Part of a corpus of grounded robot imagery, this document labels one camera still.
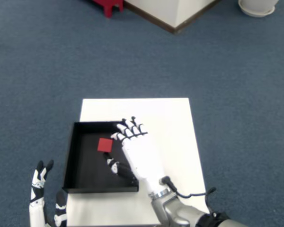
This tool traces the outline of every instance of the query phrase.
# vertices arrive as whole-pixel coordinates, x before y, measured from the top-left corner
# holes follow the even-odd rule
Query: white wall
[[[214,0],[179,0],[176,26],[183,23],[213,1]]]
[[[180,0],[126,0],[165,23],[176,27]]]
[[[214,0],[126,0],[172,27],[177,27]]]

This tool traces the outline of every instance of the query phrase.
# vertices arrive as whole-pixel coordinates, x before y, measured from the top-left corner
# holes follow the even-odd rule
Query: red stool
[[[104,7],[104,14],[108,18],[112,16],[112,8],[116,4],[119,5],[120,11],[123,12],[123,0],[94,0],[94,1]]]

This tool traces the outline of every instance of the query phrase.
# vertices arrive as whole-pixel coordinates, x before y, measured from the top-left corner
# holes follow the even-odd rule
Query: white flower pot
[[[265,17],[275,11],[279,0],[239,0],[242,11],[252,17]]]

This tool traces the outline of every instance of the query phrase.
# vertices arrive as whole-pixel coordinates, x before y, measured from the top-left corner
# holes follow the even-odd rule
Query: black tray
[[[119,122],[76,122],[73,126],[71,145],[67,156],[63,189],[67,193],[137,192],[138,181],[131,181],[113,174],[97,151],[99,138],[110,139],[117,132]],[[111,156],[128,164],[121,143],[114,141]]]

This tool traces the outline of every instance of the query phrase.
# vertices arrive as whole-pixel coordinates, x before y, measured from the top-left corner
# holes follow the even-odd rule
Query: blue carpet
[[[82,99],[129,97],[189,97],[212,206],[284,227],[284,0],[263,19],[223,0],[177,36],[85,0],[0,0],[0,227],[29,225],[40,159],[53,215]]]

